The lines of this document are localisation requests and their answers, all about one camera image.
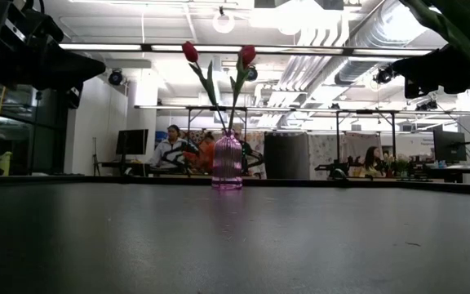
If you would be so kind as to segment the colourful patterned cloth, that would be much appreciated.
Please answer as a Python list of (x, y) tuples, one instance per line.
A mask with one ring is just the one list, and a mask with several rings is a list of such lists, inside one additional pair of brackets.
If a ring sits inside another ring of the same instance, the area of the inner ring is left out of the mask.
[(206, 138), (206, 135), (208, 134), (208, 131), (181, 131), (180, 132), (180, 137), (189, 140), (190, 142), (193, 142), (194, 144), (200, 145), (204, 139)]

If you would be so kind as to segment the pink artificial tulip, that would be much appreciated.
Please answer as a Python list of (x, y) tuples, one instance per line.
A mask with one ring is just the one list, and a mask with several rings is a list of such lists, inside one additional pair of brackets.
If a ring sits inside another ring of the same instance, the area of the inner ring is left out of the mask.
[[(425, 28), (432, 30), (460, 51), (470, 61), (470, 0), (399, 0), (410, 9), (414, 18)], [(459, 94), (459, 90), (446, 87), (446, 73), (441, 53), (439, 65), (441, 80), (447, 94)], [(420, 88), (429, 93), (437, 88)]]

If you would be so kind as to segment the yellow-green bottle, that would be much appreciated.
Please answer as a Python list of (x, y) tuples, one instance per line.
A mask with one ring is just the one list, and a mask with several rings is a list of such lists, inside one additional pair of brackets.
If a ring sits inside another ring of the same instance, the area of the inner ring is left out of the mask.
[(9, 176), (12, 152), (7, 151), (0, 155), (0, 169), (3, 170), (3, 176)]

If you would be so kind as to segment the person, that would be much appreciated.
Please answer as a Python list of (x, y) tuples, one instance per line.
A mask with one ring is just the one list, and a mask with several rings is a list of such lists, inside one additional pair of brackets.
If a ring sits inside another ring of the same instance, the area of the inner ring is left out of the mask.
[(379, 149), (376, 146), (369, 147), (366, 151), (363, 174), (365, 176), (381, 177), (383, 173), (381, 172), (380, 163)]
[(167, 138), (160, 142), (149, 161), (151, 167), (176, 169), (184, 165), (184, 151), (188, 142), (180, 137), (180, 129), (175, 125), (167, 128)]
[(209, 131), (205, 134), (203, 141), (199, 145), (199, 157), (197, 166), (201, 172), (211, 174), (213, 171), (215, 152), (215, 140)]

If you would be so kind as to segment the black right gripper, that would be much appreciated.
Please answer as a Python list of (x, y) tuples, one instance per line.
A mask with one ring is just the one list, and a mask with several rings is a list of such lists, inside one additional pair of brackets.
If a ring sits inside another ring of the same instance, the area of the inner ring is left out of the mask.
[(409, 57), (395, 61), (392, 70), (405, 78), (407, 85), (421, 88), (443, 86), (440, 76), (441, 53), (446, 73), (446, 87), (459, 91), (470, 90), (470, 61), (451, 45), (436, 49), (424, 56)]

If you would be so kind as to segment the black background monitor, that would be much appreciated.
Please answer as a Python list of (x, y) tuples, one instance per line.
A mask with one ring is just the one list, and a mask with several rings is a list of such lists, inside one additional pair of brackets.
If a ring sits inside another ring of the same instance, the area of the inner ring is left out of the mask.
[(467, 160), (465, 135), (462, 132), (434, 130), (433, 143), (437, 161), (459, 163)]
[(148, 129), (123, 130), (118, 133), (116, 154), (145, 155)]

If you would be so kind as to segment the pale floral cloth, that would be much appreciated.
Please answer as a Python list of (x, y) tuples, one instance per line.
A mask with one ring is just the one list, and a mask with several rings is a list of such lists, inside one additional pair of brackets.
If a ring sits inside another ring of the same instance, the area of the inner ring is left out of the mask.
[(308, 159), (309, 179), (326, 180), (327, 171), (316, 171), (319, 165), (327, 165), (338, 159), (342, 163), (348, 161), (348, 157), (358, 158), (363, 163), (366, 151), (371, 147), (381, 148), (380, 136), (377, 134), (361, 134), (356, 132), (345, 132), (337, 135), (309, 135), (308, 136)]

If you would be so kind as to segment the purple ribbed glass vase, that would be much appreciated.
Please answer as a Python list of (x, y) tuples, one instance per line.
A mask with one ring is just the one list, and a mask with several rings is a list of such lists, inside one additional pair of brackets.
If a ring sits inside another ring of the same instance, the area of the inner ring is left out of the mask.
[(223, 134), (215, 142), (211, 186), (217, 190), (242, 188), (242, 145), (234, 131)]

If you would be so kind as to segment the black curtain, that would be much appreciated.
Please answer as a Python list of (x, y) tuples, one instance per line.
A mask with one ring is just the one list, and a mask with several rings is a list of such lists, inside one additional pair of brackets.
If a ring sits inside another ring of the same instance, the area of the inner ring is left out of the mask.
[(308, 135), (266, 132), (264, 136), (266, 177), (272, 180), (308, 180)]

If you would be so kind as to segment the LED light bar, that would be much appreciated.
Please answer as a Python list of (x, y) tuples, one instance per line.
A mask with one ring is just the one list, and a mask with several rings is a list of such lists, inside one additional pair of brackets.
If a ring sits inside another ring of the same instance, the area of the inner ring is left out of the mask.
[[(68, 51), (97, 52), (155, 52), (174, 53), (182, 51), (175, 44), (121, 44), (121, 43), (64, 43)], [(255, 52), (263, 55), (292, 56), (361, 56), (361, 57), (413, 57), (423, 56), (432, 50), (418, 48), (376, 48), (376, 47), (300, 47), (300, 46), (255, 46)]]

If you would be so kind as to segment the background flower bunch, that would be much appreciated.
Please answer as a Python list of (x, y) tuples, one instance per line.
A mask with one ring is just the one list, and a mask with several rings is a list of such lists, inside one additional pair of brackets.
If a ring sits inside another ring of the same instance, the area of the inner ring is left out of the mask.
[(388, 155), (384, 158), (384, 170), (388, 176), (406, 176), (409, 172), (410, 161), (409, 158), (403, 154), (398, 154), (396, 157)]

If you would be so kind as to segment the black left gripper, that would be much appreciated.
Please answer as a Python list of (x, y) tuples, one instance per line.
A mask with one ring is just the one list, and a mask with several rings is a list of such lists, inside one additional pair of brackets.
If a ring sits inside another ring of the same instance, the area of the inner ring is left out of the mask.
[(0, 84), (35, 88), (69, 89), (106, 70), (103, 62), (81, 56), (53, 44), (12, 52), (0, 49)]

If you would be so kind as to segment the silver ventilation duct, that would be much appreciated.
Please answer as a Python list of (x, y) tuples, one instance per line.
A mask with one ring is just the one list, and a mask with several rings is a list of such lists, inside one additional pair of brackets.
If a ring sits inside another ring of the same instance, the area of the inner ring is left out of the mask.
[[(350, 47), (406, 47), (427, 29), (399, 0), (385, 0), (349, 40)], [(351, 85), (377, 64), (347, 59), (335, 75), (335, 83)]]

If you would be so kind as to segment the round white pendant light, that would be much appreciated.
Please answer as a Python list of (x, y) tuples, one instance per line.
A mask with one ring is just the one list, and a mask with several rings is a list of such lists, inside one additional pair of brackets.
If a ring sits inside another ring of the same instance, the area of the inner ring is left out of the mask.
[(235, 27), (235, 18), (224, 7), (219, 7), (212, 19), (212, 26), (218, 33), (230, 33)]

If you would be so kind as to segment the red artificial tulip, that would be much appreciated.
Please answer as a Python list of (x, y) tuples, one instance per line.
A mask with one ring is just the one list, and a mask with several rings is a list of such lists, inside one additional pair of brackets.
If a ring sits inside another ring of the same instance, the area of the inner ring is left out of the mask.
[(219, 112), (218, 104), (216, 102), (215, 94), (214, 94), (214, 86), (212, 84), (212, 78), (205, 78), (201, 67), (198, 64), (198, 51), (196, 50), (195, 46), (190, 42), (186, 41), (182, 44), (182, 52), (184, 53), (185, 59), (188, 61), (189, 66), (192, 68), (193, 72), (198, 76), (200, 83), (202, 84), (203, 88), (206, 90), (206, 94), (211, 102), (211, 104), (215, 107), (216, 111)]
[(235, 79), (230, 78), (231, 88), (233, 90), (233, 104), (228, 121), (228, 133), (233, 128), (233, 118), (235, 115), (235, 108), (238, 100), (238, 96), (241, 89), (250, 75), (250, 65), (256, 56), (255, 47), (253, 45), (245, 45), (237, 53), (237, 76)]

